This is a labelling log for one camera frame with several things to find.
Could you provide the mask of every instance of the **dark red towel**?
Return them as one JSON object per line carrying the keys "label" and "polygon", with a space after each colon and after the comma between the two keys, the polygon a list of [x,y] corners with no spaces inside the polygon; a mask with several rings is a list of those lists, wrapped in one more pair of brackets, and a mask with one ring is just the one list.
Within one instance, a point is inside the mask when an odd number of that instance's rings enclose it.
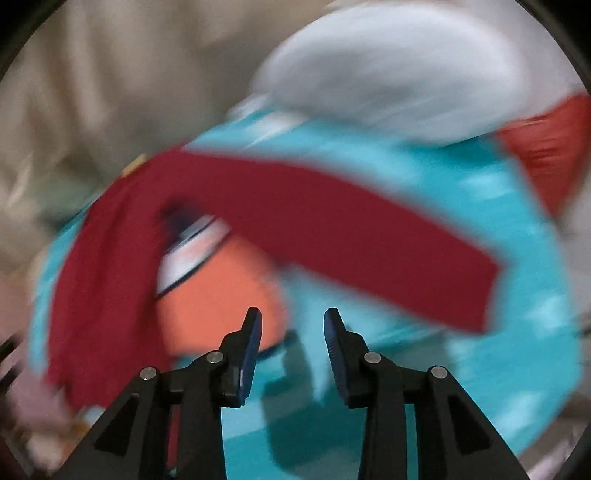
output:
{"label": "dark red towel", "polygon": [[64,265],[48,377],[74,408],[108,405],[142,367],[171,365],[154,292],[167,245],[163,213],[175,205],[223,218],[281,262],[435,322],[485,328],[498,266],[432,220],[307,168],[175,150],[105,192]]}

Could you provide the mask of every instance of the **red cloth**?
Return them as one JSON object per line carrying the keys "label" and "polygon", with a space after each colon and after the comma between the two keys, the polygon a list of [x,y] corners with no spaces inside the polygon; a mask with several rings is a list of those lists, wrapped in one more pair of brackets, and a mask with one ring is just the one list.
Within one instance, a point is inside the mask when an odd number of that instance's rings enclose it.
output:
{"label": "red cloth", "polygon": [[163,212],[175,205],[226,220],[279,261],[435,322],[485,328],[499,268],[433,221],[318,171],[171,151],[107,189],[63,267],[48,378],[74,408],[106,406],[142,367],[171,366],[154,292],[167,244]]}
{"label": "red cloth", "polygon": [[498,136],[521,160],[548,213],[558,215],[589,163],[591,99],[573,95],[546,115],[511,122]]}

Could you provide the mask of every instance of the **metal pin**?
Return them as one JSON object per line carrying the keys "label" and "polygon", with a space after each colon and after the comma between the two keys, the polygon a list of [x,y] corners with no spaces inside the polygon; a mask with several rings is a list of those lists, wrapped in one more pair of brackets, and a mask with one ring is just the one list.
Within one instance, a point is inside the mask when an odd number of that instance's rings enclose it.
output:
{"label": "metal pin", "polygon": [[376,352],[367,352],[363,359],[369,364],[378,364],[382,361],[382,356]]}
{"label": "metal pin", "polygon": [[154,367],[146,367],[140,373],[139,376],[142,380],[152,380],[158,371]]}
{"label": "metal pin", "polygon": [[205,357],[205,360],[207,360],[211,364],[218,364],[223,360],[223,353],[218,351],[209,352],[207,354],[207,357]]}
{"label": "metal pin", "polygon": [[447,377],[447,370],[443,367],[433,367],[431,369],[431,375],[439,380],[443,380]]}

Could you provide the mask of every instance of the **turquoise cloth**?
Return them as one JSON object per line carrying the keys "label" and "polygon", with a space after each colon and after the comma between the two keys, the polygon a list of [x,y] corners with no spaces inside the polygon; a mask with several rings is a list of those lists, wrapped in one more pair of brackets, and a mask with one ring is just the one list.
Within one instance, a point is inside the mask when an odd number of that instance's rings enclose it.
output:
{"label": "turquoise cloth", "polygon": [[[555,418],[580,374],[557,235],[517,162],[492,140],[422,148],[319,120],[294,124],[281,112],[261,111],[216,127],[186,148],[260,161],[282,157],[346,178],[437,218],[493,251],[505,266],[491,304],[493,330],[485,336],[428,327],[395,306],[287,266],[283,281],[293,335],[258,362],[246,405],[223,410],[230,480],[355,478],[364,412],[347,410],[336,393],[322,327],[329,307],[338,307],[371,349],[400,365],[448,367],[516,453]],[[67,242],[60,245],[67,249]],[[34,323],[47,327],[47,320]],[[408,418],[412,479],[411,408]]]}
{"label": "turquoise cloth", "polygon": [[76,215],[56,236],[47,251],[43,270],[37,280],[29,326],[28,362],[31,369],[40,375],[45,373],[49,362],[47,338],[54,288],[70,248],[82,228],[85,212],[86,209]]}

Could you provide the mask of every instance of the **beige fabric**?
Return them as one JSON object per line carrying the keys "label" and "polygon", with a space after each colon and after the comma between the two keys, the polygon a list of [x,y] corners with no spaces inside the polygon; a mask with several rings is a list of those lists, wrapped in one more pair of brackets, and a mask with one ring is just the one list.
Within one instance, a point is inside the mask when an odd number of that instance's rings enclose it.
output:
{"label": "beige fabric", "polygon": [[69,0],[0,83],[0,271],[142,153],[222,120],[328,0]]}

